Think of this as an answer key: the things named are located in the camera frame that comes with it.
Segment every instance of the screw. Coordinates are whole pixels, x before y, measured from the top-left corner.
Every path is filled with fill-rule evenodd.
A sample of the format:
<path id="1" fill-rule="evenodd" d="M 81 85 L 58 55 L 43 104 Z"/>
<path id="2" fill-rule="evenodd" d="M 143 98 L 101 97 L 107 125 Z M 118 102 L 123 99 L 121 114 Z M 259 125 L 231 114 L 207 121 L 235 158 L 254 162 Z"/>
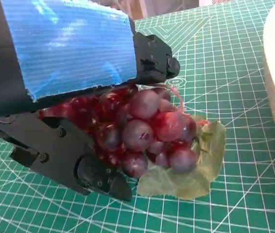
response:
<path id="1" fill-rule="evenodd" d="M 65 129 L 63 129 L 63 128 L 59 129 L 58 135 L 59 135 L 59 137 L 64 137 L 66 135 Z"/>
<path id="2" fill-rule="evenodd" d="M 100 188 L 102 187 L 102 185 L 103 185 L 102 181 L 98 181 L 98 187 Z"/>
<path id="3" fill-rule="evenodd" d="M 46 153 L 39 155 L 39 161 L 41 163 L 45 163 L 45 162 L 47 162 L 47 160 L 48 160 L 48 155 Z"/>

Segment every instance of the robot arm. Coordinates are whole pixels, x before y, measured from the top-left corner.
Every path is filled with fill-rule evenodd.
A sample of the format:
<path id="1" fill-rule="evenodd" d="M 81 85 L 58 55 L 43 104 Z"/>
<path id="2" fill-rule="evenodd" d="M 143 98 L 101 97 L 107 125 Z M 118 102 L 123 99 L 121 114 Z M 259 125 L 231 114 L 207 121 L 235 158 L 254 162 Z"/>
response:
<path id="1" fill-rule="evenodd" d="M 129 83 L 152 84 L 178 75 L 180 65 L 171 48 L 155 35 L 135 31 L 130 20 L 137 75 Z M 78 95 L 108 91 L 97 86 L 33 101 L 24 85 L 17 53 L 0 3 L 0 138 L 14 144 L 10 157 L 56 182 L 84 195 L 96 191 L 120 200 L 131 200 L 131 188 L 115 167 L 93 152 L 94 142 L 67 119 L 40 120 L 36 111 Z"/>

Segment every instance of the green cutting mat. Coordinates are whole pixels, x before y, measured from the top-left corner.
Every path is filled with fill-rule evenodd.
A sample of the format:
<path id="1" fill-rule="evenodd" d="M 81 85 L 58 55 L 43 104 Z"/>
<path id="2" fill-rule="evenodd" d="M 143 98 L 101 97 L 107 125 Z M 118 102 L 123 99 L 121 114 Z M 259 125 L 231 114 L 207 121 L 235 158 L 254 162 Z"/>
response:
<path id="1" fill-rule="evenodd" d="M 275 233 L 275 123 L 262 64 L 263 24 L 274 4 L 240 0 L 137 22 L 179 59 L 180 75 L 169 83 L 188 112 L 227 128 L 210 195 L 83 197 L 11 161 L 12 147 L 0 141 L 0 233 Z"/>

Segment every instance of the red grape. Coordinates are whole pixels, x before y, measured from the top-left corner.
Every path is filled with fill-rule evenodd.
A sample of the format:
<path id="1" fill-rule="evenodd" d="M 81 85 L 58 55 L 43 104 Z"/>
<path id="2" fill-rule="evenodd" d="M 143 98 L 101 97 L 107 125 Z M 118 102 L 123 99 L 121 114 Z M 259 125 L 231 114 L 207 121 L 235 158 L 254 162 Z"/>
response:
<path id="1" fill-rule="evenodd" d="M 136 118 L 151 118 L 160 106 L 160 98 L 156 92 L 148 89 L 137 92 L 130 101 L 130 113 Z"/>
<path id="2" fill-rule="evenodd" d="M 178 140 L 183 142 L 190 142 L 196 135 L 197 125 L 196 122 L 189 116 L 182 114 L 182 120 L 184 123 L 183 132 Z"/>
<path id="3" fill-rule="evenodd" d="M 159 154 L 164 149 L 165 143 L 160 141 L 154 141 L 147 149 L 147 152 L 152 154 Z"/>
<path id="4" fill-rule="evenodd" d="M 122 161 L 122 169 L 130 177 L 139 178 L 147 171 L 148 161 L 143 153 L 127 151 Z"/>
<path id="5" fill-rule="evenodd" d="M 156 87 L 152 89 L 154 92 L 156 92 L 160 98 L 166 99 L 167 101 L 171 101 L 171 94 L 170 91 L 168 91 L 165 88 Z"/>
<path id="6" fill-rule="evenodd" d="M 105 161 L 114 166 L 120 166 L 122 163 L 122 155 L 123 152 L 121 150 L 107 152 L 105 155 Z"/>
<path id="7" fill-rule="evenodd" d="M 172 112 L 175 110 L 175 107 L 166 99 L 161 99 L 159 109 L 161 112 Z"/>
<path id="8" fill-rule="evenodd" d="M 93 108 L 98 101 L 98 97 L 92 96 L 79 96 L 72 98 L 69 103 L 81 114 L 86 114 Z"/>
<path id="9" fill-rule="evenodd" d="M 169 154 L 169 164 L 175 172 L 191 172 L 196 168 L 197 157 L 187 146 L 179 146 Z"/>
<path id="10" fill-rule="evenodd" d="M 154 141 L 154 132 L 144 121 L 132 120 L 125 126 L 122 139 L 128 149 L 144 151 Z"/>
<path id="11" fill-rule="evenodd" d="M 168 158 L 165 151 L 162 151 L 159 154 L 146 153 L 147 157 L 158 166 L 168 166 Z"/>
<path id="12" fill-rule="evenodd" d="M 135 84 L 129 84 L 127 87 L 113 90 L 113 92 L 119 94 L 122 98 L 131 98 L 138 92 L 138 87 Z"/>
<path id="13" fill-rule="evenodd" d="M 97 142 L 103 150 L 114 151 L 121 144 L 121 133 L 115 123 L 106 123 L 96 133 Z"/>
<path id="14" fill-rule="evenodd" d="M 94 107 L 94 110 L 99 117 L 99 121 L 113 121 L 118 109 L 120 108 L 121 101 L 121 96 L 114 92 L 101 95 L 99 101 Z"/>
<path id="15" fill-rule="evenodd" d="M 177 112 L 159 113 L 153 119 L 153 129 L 160 141 L 171 142 L 178 139 L 183 127 L 182 118 Z"/>
<path id="16" fill-rule="evenodd" d="M 127 103 L 120 107 L 117 113 L 116 121 L 120 126 L 125 126 L 130 120 L 133 119 L 133 116 L 129 113 L 130 105 Z"/>

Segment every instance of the bunch of grapes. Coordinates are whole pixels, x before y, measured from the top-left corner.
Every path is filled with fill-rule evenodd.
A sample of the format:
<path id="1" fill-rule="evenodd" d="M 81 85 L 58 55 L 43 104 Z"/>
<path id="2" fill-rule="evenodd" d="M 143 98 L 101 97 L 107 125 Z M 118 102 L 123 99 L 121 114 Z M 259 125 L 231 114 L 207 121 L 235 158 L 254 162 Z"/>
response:
<path id="1" fill-rule="evenodd" d="M 142 176 L 148 159 L 175 172 L 196 167 L 197 156 L 190 147 L 197 124 L 182 107 L 171 103 L 165 88 L 138 91 L 136 85 L 129 85 L 76 97 L 39 113 L 40 118 L 68 118 L 95 139 L 94 152 L 101 160 L 121 167 L 130 177 Z"/>

